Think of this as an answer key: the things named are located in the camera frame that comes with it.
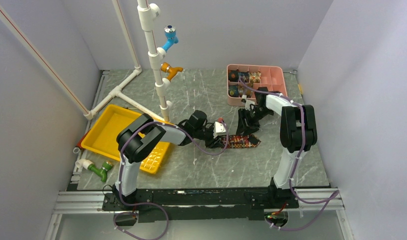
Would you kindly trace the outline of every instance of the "pink compartment tray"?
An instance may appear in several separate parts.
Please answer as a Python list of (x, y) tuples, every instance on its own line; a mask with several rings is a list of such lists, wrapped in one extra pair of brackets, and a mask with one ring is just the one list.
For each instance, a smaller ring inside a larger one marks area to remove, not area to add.
[[(267, 87), (268, 91), (279, 91), (285, 96), (288, 96), (286, 92), (285, 77), (283, 76), (283, 70), (278, 66), (259, 66), (259, 65), (240, 65), (230, 64), (227, 66), (227, 103), (230, 106), (245, 106), (245, 103), (241, 102), (241, 97), (232, 97), (229, 95), (229, 86), (241, 84), (239, 82), (229, 81), (229, 70), (238, 70), (239, 72), (256, 73), (261, 72), (261, 82), (254, 83), (253, 89), (259, 87)], [(255, 94), (252, 92), (251, 98), (248, 100), (256, 102)]]

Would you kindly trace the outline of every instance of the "orange faucet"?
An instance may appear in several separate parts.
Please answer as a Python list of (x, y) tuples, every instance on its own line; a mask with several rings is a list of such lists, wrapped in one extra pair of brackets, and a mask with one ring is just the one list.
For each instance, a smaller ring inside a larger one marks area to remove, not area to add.
[(183, 68), (179, 66), (172, 67), (167, 62), (164, 62), (161, 66), (161, 71), (163, 71), (164, 73), (168, 73), (166, 79), (168, 79), (171, 82), (171, 79), (173, 79), (178, 72), (183, 72)]

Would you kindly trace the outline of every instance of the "yellow tray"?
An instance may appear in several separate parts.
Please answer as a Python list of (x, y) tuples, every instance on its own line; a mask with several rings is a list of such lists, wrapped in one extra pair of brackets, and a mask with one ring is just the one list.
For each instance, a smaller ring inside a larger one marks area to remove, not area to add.
[[(110, 104), (81, 142), (81, 146), (92, 152), (120, 161), (117, 136), (141, 114)], [(155, 174), (167, 153), (170, 143), (160, 142), (140, 164), (140, 170)]]

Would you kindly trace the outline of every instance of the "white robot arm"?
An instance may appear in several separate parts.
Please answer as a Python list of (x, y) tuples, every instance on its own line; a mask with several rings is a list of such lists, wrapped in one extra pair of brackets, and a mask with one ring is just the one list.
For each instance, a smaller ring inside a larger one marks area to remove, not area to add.
[[(116, 138), (118, 150), (122, 147), (144, 125), (154, 120), (148, 114), (142, 114), (126, 129), (124, 129)], [(115, 182), (112, 190), (115, 196), (120, 196), (120, 188), (123, 200), (126, 203), (134, 203), (137, 189), (137, 177), (141, 162), (152, 152), (159, 142), (172, 143), (184, 146), (192, 142), (184, 132), (187, 132), (192, 138), (204, 140), (207, 148), (222, 148), (225, 144), (221, 143), (220, 136), (227, 133), (226, 128), (220, 121), (207, 123), (207, 115), (203, 111), (196, 110), (189, 119), (181, 121), (176, 127), (151, 124), (140, 132), (144, 137), (138, 134), (129, 141), (124, 149), (124, 156), (118, 172), (118, 180)]]
[[(266, 87), (258, 88), (259, 91), (268, 92)], [(257, 105), (251, 104), (249, 109), (239, 109), (239, 123), (236, 134), (252, 134), (258, 131), (261, 120), (266, 115), (274, 113), (280, 115), (280, 141), (283, 145), (280, 166), (274, 175), (275, 186), (279, 189), (289, 189), (289, 179), (302, 146), (301, 111), (288, 100), (271, 94), (255, 93)], [(314, 108), (311, 105), (303, 105), (305, 146), (298, 160), (298, 166), (302, 158), (317, 142), (316, 120)]]

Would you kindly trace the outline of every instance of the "white pvc pipe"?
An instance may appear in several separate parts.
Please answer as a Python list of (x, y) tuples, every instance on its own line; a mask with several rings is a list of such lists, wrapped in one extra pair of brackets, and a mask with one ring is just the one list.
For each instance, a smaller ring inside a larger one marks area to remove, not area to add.
[(32, 44), (32, 42), (26, 37), (26, 35), (21, 31), (14, 20), (8, 15), (8, 13), (0, 5), (0, 20), (5, 26), (12, 32), (13, 35), (18, 39), (18, 41), (24, 46), (25, 49), (36, 59), (36, 61), (43, 67), (43, 69), (50, 75), (50, 77), (58, 84), (58, 86), (66, 93), (66, 95), (74, 102), (74, 104), (81, 110), (86, 118), (91, 119), (91, 114), (89, 110), (84, 106), (84, 104), (78, 99), (78, 97), (73, 93), (73, 91), (68, 87), (68, 85), (62, 80), (62, 78), (57, 74), (54, 68), (49, 64), (48, 61), (43, 57), (43, 55), (37, 50), (37, 48)]
[(160, 116), (158, 116), (156, 113), (154, 113), (153, 111), (147, 109), (146, 107), (144, 107), (143, 105), (140, 105), (138, 102), (134, 101), (133, 99), (129, 98), (128, 96), (124, 95), (122, 92), (119, 92), (117, 94), (117, 96), (126, 101), (127, 103), (135, 106), (137, 109), (139, 109), (140, 111), (149, 114), (153, 119), (155, 120), (159, 120), (159, 121), (164, 121), (164, 119)]
[(116, 16), (118, 18), (119, 24), (121, 25), (122, 34), (124, 35), (125, 41), (128, 45), (128, 50), (130, 51), (131, 57), (134, 62), (134, 67), (140, 68), (139, 60), (136, 55), (135, 47), (133, 46), (132, 38), (129, 34), (129, 30), (127, 28), (126, 21), (123, 16), (123, 12), (121, 11), (121, 6), (118, 0), (112, 0), (113, 7), (115, 9)]
[(102, 109), (104, 106), (109, 103), (113, 98), (115, 98), (118, 95), (118, 92), (120, 92), (129, 82), (131, 82), (137, 75), (139, 75), (142, 72), (141, 68), (135, 69), (128, 77), (126, 77), (118, 86), (114, 87), (112, 91), (109, 92), (109, 94), (102, 99), (102, 101), (99, 102), (92, 110), (90, 110), (90, 113), (92, 115), (92, 118)]
[[(142, 26), (142, 29), (144, 31), (144, 36), (146, 38), (146, 43), (147, 43), (147, 48), (149, 50), (148, 55), (149, 55), (149, 60), (150, 60), (150, 65), (153, 69), (153, 76), (155, 78), (155, 82), (157, 85), (163, 85), (163, 80), (162, 80), (162, 75), (161, 75), (161, 65), (158, 62), (156, 64), (155, 56), (159, 57), (159, 52), (157, 51), (157, 46), (155, 44), (155, 37), (154, 37), (154, 30), (153, 30), (153, 22), (154, 22), (154, 17), (153, 14), (143, 14), (143, 13), (148, 13), (150, 10), (150, 6), (147, 3), (147, 0), (137, 0), (138, 4), (138, 11), (139, 11), (139, 18), (140, 18), (140, 24)], [(168, 114), (168, 105), (167, 105), (167, 100), (166, 96), (160, 96), (159, 97), (159, 102), (160, 102), (160, 108), (161, 112), (164, 116), (164, 120), (166, 122), (170, 121), (170, 117)]]

